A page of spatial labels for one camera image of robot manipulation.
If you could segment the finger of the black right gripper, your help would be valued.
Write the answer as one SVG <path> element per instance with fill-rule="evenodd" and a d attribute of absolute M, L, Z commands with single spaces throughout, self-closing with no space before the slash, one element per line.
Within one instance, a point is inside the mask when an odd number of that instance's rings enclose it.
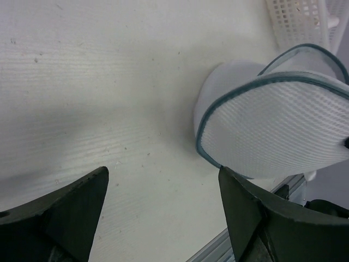
<path fill-rule="evenodd" d="M 343 141 L 342 145 L 343 145 L 345 148 L 349 149 L 349 138 L 346 138 L 346 139 Z"/>

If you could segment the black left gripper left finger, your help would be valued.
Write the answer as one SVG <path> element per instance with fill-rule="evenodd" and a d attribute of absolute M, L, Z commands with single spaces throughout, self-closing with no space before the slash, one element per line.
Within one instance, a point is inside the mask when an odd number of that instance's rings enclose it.
<path fill-rule="evenodd" d="M 109 170 L 1 212 L 1 261 L 88 261 Z"/>

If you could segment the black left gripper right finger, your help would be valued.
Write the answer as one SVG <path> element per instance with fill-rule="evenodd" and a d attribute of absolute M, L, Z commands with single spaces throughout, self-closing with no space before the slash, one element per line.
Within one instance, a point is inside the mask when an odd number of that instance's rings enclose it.
<path fill-rule="evenodd" d="M 226 167 L 221 172 L 243 178 Z M 267 220 L 240 261 L 348 261 L 348 219 L 271 195 L 257 197 Z"/>

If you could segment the white mesh laundry bag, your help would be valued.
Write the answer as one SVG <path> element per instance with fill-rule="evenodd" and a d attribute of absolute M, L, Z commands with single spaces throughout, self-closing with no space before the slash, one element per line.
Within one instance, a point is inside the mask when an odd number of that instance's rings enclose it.
<path fill-rule="evenodd" d="M 328 50 L 297 45 L 264 65 L 232 61 L 206 78 L 194 108 L 197 153 L 252 179 L 348 159 L 348 71 Z"/>

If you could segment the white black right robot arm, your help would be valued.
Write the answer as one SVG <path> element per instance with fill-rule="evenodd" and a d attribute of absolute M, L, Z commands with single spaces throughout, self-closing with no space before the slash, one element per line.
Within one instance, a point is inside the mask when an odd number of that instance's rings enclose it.
<path fill-rule="evenodd" d="M 348 161 L 304 174 L 305 207 L 348 219 Z"/>

